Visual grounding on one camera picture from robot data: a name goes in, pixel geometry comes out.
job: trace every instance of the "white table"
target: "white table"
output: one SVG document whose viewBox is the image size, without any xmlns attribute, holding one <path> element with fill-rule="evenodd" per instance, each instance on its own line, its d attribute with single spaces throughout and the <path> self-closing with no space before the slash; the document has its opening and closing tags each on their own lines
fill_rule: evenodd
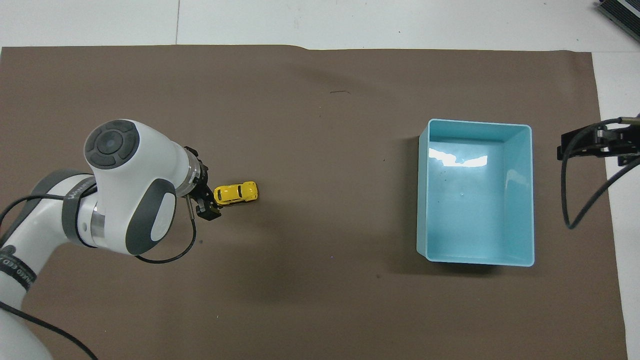
<svg viewBox="0 0 640 360">
<path fill-rule="evenodd" d="M 593 0 L 0 0 L 0 46 L 167 44 L 589 51 L 601 117 L 640 113 L 640 43 Z M 607 159 L 607 175 L 616 168 Z M 628 356 L 640 359 L 640 170 L 609 199 Z"/>
</svg>

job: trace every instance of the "light blue plastic container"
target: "light blue plastic container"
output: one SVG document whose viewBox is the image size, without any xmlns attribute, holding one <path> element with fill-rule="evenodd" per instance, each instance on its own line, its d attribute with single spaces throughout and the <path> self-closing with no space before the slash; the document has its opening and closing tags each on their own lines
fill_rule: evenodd
<svg viewBox="0 0 640 360">
<path fill-rule="evenodd" d="M 529 126 L 431 119 L 418 161 L 420 254 L 448 263 L 533 265 Z"/>
</svg>

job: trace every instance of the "yellow toy car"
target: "yellow toy car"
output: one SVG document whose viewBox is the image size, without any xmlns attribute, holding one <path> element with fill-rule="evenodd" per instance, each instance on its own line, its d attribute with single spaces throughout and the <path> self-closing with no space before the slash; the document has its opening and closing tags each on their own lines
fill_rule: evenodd
<svg viewBox="0 0 640 360">
<path fill-rule="evenodd" d="M 213 190 L 213 195 L 220 206 L 253 201 L 258 199 L 258 185 L 253 181 L 245 181 L 242 184 L 218 186 Z"/>
</svg>

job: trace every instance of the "black cable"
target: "black cable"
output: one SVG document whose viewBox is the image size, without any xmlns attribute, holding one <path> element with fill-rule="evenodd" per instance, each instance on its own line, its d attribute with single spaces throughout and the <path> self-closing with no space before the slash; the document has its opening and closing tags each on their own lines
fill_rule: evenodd
<svg viewBox="0 0 640 360">
<path fill-rule="evenodd" d="M 599 189 L 589 198 L 589 200 L 582 207 L 582 209 L 580 210 L 578 215 L 575 217 L 573 222 L 569 220 L 569 212 L 567 210 L 567 205 L 566 205 L 566 165 L 567 165 L 567 161 L 569 160 L 569 157 L 571 156 L 571 152 L 575 147 L 575 144 L 578 143 L 578 141 L 584 138 L 587 134 L 592 132 L 596 127 L 604 126 L 608 124 L 618 124 L 620 122 L 621 122 L 621 119 L 610 119 L 610 120 L 597 122 L 596 124 L 592 124 L 592 125 L 589 125 L 588 127 L 585 127 L 582 131 L 580 131 L 573 137 L 573 139 L 567 145 L 566 150 L 564 151 L 563 158 L 562 158 L 562 169 L 560 171 L 560 196 L 562 201 L 562 214 L 564 218 L 564 224 L 569 229 L 574 229 L 576 226 L 578 226 L 578 224 L 580 223 L 584 215 L 587 213 L 587 211 L 589 211 L 591 206 L 596 202 L 596 200 L 598 200 L 598 198 L 605 191 L 607 191 L 607 189 L 613 183 L 615 183 L 619 178 L 621 178 L 627 172 L 630 172 L 634 167 L 640 165 L 640 158 L 638 158 L 634 161 L 631 161 L 625 168 L 615 173 L 610 179 L 607 180 L 606 183 L 604 183 L 601 187 L 599 187 Z"/>
<path fill-rule="evenodd" d="M 30 321 L 36 325 L 40 325 L 43 328 L 47 329 L 47 330 L 51 330 L 53 332 L 55 332 L 56 334 L 60 334 L 62 336 L 64 336 L 66 339 L 68 339 L 69 341 L 71 341 L 72 343 L 76 344 L 79 348 L 81 348 L 84 352 L 86 352 L 87 355 L 89 355 L 90 358 L 92 358 L 93 360 L 98 360 L 98 357 L 85 345 L 82 343 L 82 341 L 78 340 L 75 336 L 69 334 L 68 332 L 64 331 L 63 329 L 60 329 L 57 326 L 53 326 L 51 324 L 49 324 L 48 322 L 45 322 L 41 319 L 38 319 L 35 316 L 31 316 L 23 311 L 20 311 L 10 305 L 5 304 L 4 302 L 0 301 L 0 309 L 5 310 L 11 314 L 14 314 L 16 316 L 19 316 L 27 321 Z"/>
<path fill-rule="evenodd" d="M 34 199 L 52 199 L 52 200 L 64 200 L 64 196 L 62 195 L 51 195 L 51 194 L 31 194 L 31 195 L 27 195 L 27 196 L 23 196 L 15 201 L 13 201 L 9 206 L 7 206 L 3 212 L 0 214 L 0 225 L 2 225 L 2 221 L 4 220 L 4 217 L 9 213 L 9 211 L 11 211 L 11 209 L 13 209 L 17 204 L 20 204 L 23 201 L 27 201 L 27 200 L 34 200 Z M 29 322 L 32 322 L 36 325 L 42 326 L 47 330 L 51 330 L 53 332 L 55 332 L 56 334 L 62 335 L 64 338 L 66 338 L 67 340 L 71 341 L 72 343 L 76 344 L 79 348 L 81 348 L 87 355 L 89 355 L 90 358 L 92 358 L 93 360 L 97 360 L 98 357 L 95 356 L 95 354 L 85 345 L 82 343 L 82 341 L 78 340 L 76 337 L 74 337 L 73 335 L 69 334 L 68 332 L 64 331 L 63 329 L 60 329 L 57 326 L 51 325 L 48 322 L 45 322 L 35 316 L 31 316 L 23 311 L 20 311 L 14 307 L 12 307 L 11 305 L 5 304 L 4 302 L 0 301 L 0 309 L 5 310 L 11 314 L 14 314 L 16 316 L 19 316 Z"/>
<path fill-rule="evenodd" d="M 180 254 L 177 254 L 176 256 L 174 256 L 172 258 L 164 259 L 164 260 L 147 259 L 147 258 L 143 258 L 140 255 L 136 255 L 136 258 L 138 258 L 138 259 L 140 259 L 140 260 L 142 260 L 142 261 L 144 261 L 146 263 L 150 263 L 150 264 L 166 264 L 166 263 L 170 263 L 172 261 L 180 259 L 186 253 L 188 253 L 189 250 L 191 250 L 191 248 L 193 247 L 193 244 L 196 242 L 196 222 L 195 222 L 195 220 L 193 218 L 191 218 L 191 227 L 193 228 L 193 237 L 191 238 L 191 243 Z"/>
</svg>

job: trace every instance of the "brown mat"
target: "brown mat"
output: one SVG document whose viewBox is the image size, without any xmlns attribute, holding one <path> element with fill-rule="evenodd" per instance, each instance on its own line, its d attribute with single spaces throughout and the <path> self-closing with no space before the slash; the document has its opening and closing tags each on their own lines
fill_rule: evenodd
<svg viewBox="0 0 640 360">
<path fill-rule="evenodd" d="M 171 264 L 53 254 L 24 309 L 101 358 L 626 358 L 608 199 L 575 231 L 560 211 L 559 136 L 599 120 L 588 53 L 40 47 L 4 48 L 0 66 L 2 204 L 57 168 L 88 170 L 84 139 L 117 118 L 196 148 L 213 184 L 260 186 L 258 202 L 198 221 L 202 243 Z M 415 251 L 430 118 L 531 125 L 533 267 Z M 570 168 L 575 214 L 604 163 Z M 189 237 L 180 208 L 147 255 Z M 85 359 L 32 329 L 57 359 Z"/>
</svg>

